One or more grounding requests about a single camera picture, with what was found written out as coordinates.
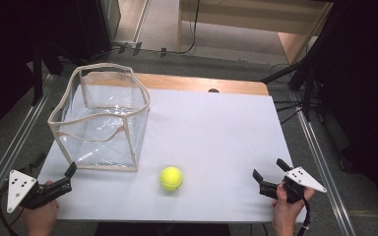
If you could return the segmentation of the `white table mat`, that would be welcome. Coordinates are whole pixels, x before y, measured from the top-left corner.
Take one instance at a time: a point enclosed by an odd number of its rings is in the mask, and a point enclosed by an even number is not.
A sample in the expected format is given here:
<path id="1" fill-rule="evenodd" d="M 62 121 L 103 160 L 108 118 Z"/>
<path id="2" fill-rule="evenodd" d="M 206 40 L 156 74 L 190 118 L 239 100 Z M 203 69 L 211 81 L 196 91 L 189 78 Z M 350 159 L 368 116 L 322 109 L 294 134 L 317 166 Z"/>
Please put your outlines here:
<path id="1" fill-rule="evenodd" d="M 97 221 L 266 222 L 266 180 L 284 177 L 277 159 L 290 154 L 268 95 L 153 89 L 135 172 L 79 169 L 60 197 L 59 218 Z M 177 167 L 183 182 L 165 190 L 160 172 Z"/>

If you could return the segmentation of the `wooden table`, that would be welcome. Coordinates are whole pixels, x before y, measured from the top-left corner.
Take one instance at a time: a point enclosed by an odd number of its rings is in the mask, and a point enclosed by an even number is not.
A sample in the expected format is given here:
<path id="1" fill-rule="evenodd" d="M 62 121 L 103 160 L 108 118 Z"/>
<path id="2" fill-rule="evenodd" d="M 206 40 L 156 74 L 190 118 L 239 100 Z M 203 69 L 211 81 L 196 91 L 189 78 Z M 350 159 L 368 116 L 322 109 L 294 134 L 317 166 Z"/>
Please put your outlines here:
<path id="1" fill-rule="evenodd" d="M 238 93 L 268 95 L 267 86 L 259 82 L 181 77 L 170 75 L 141 74 L 136 78 L 146 89 L 174 89 L 192 91 L 212 91 L 220 93 Z M 118 73 L 91 72 L 82 76 L 84 83 L 91 86 L 108 86 L 136 88 L 138 83 L 132 77 L 120 76 Z"/>

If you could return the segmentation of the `person's right hand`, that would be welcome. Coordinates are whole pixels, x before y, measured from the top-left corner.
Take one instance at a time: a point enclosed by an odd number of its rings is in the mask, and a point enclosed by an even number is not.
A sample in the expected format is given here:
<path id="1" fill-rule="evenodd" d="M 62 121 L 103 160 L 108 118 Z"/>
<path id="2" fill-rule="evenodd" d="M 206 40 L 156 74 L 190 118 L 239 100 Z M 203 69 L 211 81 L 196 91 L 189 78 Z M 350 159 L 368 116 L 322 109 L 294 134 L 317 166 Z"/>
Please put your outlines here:
<path id="1" fill-rule="evenodd" d="M 277 199 L 273 201 L 273 228 L 275 236 L 293 236 L 295 220 L 305 206 L 304 201 L 294 204 L 287 202 L 283 184 L 277 186 Z"/>

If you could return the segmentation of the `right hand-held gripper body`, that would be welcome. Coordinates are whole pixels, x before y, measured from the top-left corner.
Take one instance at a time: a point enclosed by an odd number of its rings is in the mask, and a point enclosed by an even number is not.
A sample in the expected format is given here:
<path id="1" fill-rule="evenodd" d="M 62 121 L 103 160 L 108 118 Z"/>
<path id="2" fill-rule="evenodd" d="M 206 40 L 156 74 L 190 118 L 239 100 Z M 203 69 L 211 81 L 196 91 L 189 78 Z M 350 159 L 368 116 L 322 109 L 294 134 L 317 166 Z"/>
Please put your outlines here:
<path id="1" fill-rule="evenodd" d="M 287 202 L 294 204 L 304 196 L 304 189 L 310 188 L 321 193 L 326 193 L 327 189 L 312 177 L 301 166 L 283 167 L 283 187 L 287 193 Z M 259 176 L 259 193 L 269 198 L 277 199 L 277 184 L 267 182 L 262 176 Z"/>

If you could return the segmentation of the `light wooden desk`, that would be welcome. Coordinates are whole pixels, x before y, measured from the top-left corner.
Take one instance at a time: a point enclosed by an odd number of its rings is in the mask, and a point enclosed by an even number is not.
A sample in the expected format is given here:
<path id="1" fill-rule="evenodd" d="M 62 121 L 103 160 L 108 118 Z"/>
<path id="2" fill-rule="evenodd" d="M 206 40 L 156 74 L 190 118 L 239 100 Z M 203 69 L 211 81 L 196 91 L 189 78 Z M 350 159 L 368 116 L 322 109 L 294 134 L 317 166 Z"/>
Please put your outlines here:
<path id="1" fill-rule="evenodd" d="M 334 4 L 329 0 L 178 0 L 183 21 L 275 31 L 289 64 L 297 63 L 318 36 Z"/>

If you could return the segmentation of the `black curtain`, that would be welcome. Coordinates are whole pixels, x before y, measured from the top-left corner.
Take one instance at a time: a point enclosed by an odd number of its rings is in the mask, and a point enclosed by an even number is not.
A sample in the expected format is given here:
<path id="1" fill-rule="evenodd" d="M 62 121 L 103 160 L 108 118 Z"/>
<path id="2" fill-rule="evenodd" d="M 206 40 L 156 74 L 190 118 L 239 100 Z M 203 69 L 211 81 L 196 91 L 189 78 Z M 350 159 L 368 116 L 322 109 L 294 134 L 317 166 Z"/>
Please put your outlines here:
<path id="1" fill-rule="evenodd" d="M 345 133 L 341 155 L 378 190 L 378 0 L 335 0 L 313 65 Z"/>

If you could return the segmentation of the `person's left hand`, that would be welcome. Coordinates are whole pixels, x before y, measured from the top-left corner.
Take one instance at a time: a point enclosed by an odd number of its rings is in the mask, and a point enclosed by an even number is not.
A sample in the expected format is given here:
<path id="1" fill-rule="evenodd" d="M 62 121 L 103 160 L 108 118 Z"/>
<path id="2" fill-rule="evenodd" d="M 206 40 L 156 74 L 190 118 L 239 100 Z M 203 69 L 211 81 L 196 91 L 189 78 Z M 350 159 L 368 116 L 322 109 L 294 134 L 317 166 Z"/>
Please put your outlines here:
<path id="1" fill-rule="evenodd" d="M 27 227 L 28 236 L 51 236 L 58 209 L 59 204 L 56 200 L 36 209 L 23 208 L 21 219 Z"/>

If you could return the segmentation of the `black metal stand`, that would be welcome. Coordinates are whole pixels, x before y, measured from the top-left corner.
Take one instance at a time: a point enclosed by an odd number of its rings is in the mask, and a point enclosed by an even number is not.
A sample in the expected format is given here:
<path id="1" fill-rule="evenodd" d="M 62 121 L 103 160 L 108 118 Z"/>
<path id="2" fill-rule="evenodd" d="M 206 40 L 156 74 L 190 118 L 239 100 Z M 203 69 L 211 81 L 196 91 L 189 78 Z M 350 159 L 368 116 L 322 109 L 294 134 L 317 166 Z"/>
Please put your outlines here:
<path id="1" fill-rule="evenodd" d="M 50 41 L 39 42 L 32 51 L 33 99 L 36 106 L 43 96 L 42 64 L 54 75 L 60 75 L 63 67 L 58 59 L 58 48 Z"/>

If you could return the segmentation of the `black cabinet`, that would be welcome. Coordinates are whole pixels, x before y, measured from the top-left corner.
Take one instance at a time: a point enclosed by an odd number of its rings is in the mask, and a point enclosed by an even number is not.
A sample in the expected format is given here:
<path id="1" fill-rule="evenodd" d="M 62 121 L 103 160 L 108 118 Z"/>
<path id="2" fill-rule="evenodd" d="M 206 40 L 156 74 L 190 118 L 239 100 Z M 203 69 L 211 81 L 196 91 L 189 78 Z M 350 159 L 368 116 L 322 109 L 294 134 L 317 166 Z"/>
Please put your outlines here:
<path id="1" fill-rule="evenodd" d="M 79 11 L 79 52 L 86 60 L 108 52 L 116 36 L 121 20 L 118 0 L 76 0 Z"/>

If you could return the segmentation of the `metal floor rail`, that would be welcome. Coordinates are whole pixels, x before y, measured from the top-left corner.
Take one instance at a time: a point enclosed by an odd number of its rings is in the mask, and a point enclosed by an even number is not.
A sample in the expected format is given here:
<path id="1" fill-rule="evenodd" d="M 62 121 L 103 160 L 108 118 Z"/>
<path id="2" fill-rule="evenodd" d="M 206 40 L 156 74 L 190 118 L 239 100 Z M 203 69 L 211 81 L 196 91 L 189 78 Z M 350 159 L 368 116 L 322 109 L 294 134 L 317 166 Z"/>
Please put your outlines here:
<path id="1" fill-rule="evenodd" d="M 297 108 L 297 111 L 299 122 L 314 158 L 314 162 L 316 164 L 316 168 L 318 169 L 322 183 L 327 189 L 327 197 L 330 202 L 332 212 L 339 225 L 342 236 L 356 236 L 346 205 L 341 197 L 341 194 L 329 169 L 328 163 L 317 141 L 317 137 L 313 130 L 312 124 L 306 118 L 304 106 L 300 105 Z"/>
<path id="2" fill-rule="evenodd" d="M 47 75 L 43 80 L 43 96 L 32 105 L 29 91 L 0 122 L 0 186 L 38 119 L 51 93 L 57 75 Z"/>

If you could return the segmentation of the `black tripod stand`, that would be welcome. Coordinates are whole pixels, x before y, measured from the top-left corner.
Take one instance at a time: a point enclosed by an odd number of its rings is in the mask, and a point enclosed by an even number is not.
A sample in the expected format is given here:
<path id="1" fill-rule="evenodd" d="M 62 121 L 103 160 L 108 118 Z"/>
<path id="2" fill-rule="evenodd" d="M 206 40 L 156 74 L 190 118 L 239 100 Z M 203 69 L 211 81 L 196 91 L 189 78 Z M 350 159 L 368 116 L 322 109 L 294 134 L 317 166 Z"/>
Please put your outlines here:
<path id="1" fill-rule="evenodd" d="M 301 108 L 307 122 L 310 121 L 309 111 L 313 84 L 315 81 L 314 60 L 316 57 L 317 50 L 311 49 L 299 62 L 275 72 L 261 80 L 261 83 L 268 84 L 293 72 L 294 75 L 288 83 L 288 88 L 290 90 L 299 90 L 302 85 L 305 85 Z"/>

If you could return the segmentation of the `clear plastic box beige trim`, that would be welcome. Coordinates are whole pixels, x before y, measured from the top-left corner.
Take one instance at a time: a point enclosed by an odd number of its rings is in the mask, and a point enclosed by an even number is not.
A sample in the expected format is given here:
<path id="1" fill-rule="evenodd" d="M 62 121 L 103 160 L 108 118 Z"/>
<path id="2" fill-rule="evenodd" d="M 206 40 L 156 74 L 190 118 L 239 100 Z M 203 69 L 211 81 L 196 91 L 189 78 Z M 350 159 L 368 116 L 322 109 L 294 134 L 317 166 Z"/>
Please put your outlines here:
<path id="1" fill-rule="evenodd" d="M 136 171 L 151 98 L 134 71 L 113 63 L 74 70 L 47 123 L 68 162 Z"/>

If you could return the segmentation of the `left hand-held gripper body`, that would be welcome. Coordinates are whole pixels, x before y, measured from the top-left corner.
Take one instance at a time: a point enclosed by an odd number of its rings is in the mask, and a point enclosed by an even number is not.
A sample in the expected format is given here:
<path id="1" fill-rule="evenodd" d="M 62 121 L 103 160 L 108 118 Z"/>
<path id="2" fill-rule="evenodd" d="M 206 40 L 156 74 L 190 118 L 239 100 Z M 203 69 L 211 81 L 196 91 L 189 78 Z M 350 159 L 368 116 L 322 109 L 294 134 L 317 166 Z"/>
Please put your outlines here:
<path id="1" fill-rule="evenodd" d="M 71 178 L 64 177 L 49 185 L 41 185 L 36 178 L 18 170 L 11 170 L 8 182 L 6 210 L 17 207 L 36 209 L 72 191 Z"/>

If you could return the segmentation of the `yellow tennis ball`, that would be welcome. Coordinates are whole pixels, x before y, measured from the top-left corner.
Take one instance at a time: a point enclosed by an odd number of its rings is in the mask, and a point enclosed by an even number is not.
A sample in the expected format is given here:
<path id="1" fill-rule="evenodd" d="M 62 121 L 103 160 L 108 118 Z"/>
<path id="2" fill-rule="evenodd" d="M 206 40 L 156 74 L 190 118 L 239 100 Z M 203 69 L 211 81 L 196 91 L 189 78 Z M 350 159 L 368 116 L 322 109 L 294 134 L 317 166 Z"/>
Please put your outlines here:
<path id="1" fill-rule="evenodd" d="M 160 172 L 159 180 L 165 190 L 175 191 L 183 182 L 183 174 L 177 167 L 168 166 Z"/>

